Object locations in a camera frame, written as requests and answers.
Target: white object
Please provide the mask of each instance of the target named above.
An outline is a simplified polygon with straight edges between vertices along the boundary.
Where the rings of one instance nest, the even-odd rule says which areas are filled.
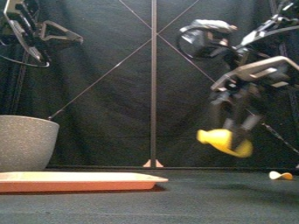
[[[278,171],[271,171],[269,177],[271,179],[294,179],[294,175],[290,172],[279,173]]]

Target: cable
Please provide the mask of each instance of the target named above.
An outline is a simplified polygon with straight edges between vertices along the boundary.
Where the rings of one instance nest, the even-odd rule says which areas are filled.
[[[46,67],[50,67],[50,65],[51,65],[51,63],[50,63],[48,61],[46,62],[44,65],[28,64],[28,63],[24,63],[24,62],[22,62],[22,61],[19,61],[19,60],[10,59],[10,58],[7,58],[4,55],[0,55],[0,59],[3,59],[3,60],[8,60],[8,61],[11,61],[11,62],[14,62],[14,63],[16,63],[16,64],[19,64],[19,65],[28,66],[28,67],[46,68]]]

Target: diagonal wire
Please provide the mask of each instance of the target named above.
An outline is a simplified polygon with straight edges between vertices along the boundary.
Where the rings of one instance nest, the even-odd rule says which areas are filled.
[[[215,80],[209,76],[209,74],[198,67],[198,65],[181,53],[181,51],[177,49],[177,47],[165,39],[163,36],[158,35],[159,38],[166,42],[166,44],[185,57],[185,59],[199,69],[199,71],[205,74],[205,76],[215,82]]]
[[[171,21],[171,23],[158,32],[161,34],[166,28],[181,18],[181,16],[194,7],[194,5],[199,2],[201,0],[197,0],[197,2],[182,12],[182,14]]]
[[[139,18],[139,20],[146,24],[146,26],[153,30],[153,27],[151,25],[138,16],[138,14],[135,13],[135,11],[128,7],[128,5],[122,1],[119,0],[119,2],[128,8],[128,10],[134,13],[134,15]]]
[[[157,33],[159,38],[166,42],[166,44],[183,56],[183,58],[197,67],[197,69],[203,73],[203,75],[213,81],[215,80],[209,76],[209,74],[197,66],[197,64],[181,53],[181,51],[177,49],[177,47],[165,39],[165,37],[161,35],[161,33],[167,29],[167,27],[183,16],[183,14],[194,7],[194,5],[201,0],[197,0],[191,6],[181,13],[181,15],[169,23],[169,25]],[[130,8],[130,6],[123,2],[123,0],[119,0],[119,2],[127,7],[127,9],[134,13],[134,15],[139,18],[139,20],[146,24],[146,26],[153,30],[153,27],[149,25],[149,23],[138,16],[135,11]]]
[[[178,51],[175,46],[161,36],[162,31],[179,19],[179,17],[193,8],[193,6],[199,2],[197,2],[183,11],[183,13],[171,21],[171,23],[157,33],[161,39],[167,43],[167,45],[183,56],[183,54]],[[133,14],[138,17],[138,19],[146,24],[146,26],[153,30],[151,25],[138,16],[135,11],[128,7],[128,5],[119,0],[119,2],[127,7],[127,9],[133,12]],[[75,98],[48,117],[51,120],[92,88],[94,86],[116,70],[116,68],[137,54],[137,52],[153,41],[149,39],[137,49],[135,51],[104,73],[99,79],[75,96]],[[195,65],[195,63],[187,59],[187,61],[199,69],[199,71],[214,81],[214,79],[203,72],[203,70]]]
[[[118,69],[118,67],[139,52],[139,50],[151,42],[147,40],[131,53],[130,55],[99,77],[99,79],[78,94],[78,96],[52,114],[48,119],[51,120],[92,88],[94,86]]]

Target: black curtain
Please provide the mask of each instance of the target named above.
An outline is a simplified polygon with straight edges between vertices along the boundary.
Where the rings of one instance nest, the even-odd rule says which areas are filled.
[[[235,25],[235,46],[270,18],[270,2],[158,0],[154,93],[153,1],[42,1],[40,20],[50,19],[84,38],[82,46],[52,55],[50,68],[27,68],[23,79],[16,114],[47,119],[63,109],[52,118],[60,134],[50,166],[142,166],[155,149],[165,167],[295,167],[298,155],[263,126],[254,133],[255,153],[247,159],[234,158],[197,141],[198,130],[211,125],[211,85],[230,69],[221,58],[193,64],[175,47],[178,31],[194,19]],[[2,98],[7,99],[10,91],[6,86],[2,89]],[[271,97],[267,122],[298,146],[289,93]]]

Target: black floor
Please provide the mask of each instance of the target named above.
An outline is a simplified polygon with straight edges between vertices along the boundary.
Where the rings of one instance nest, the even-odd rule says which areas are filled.
[[[170,182],[150,191],[3,194],[0,223],[299,223],[298,176],[290,181],[271,180],[267,172],[147,174]]]

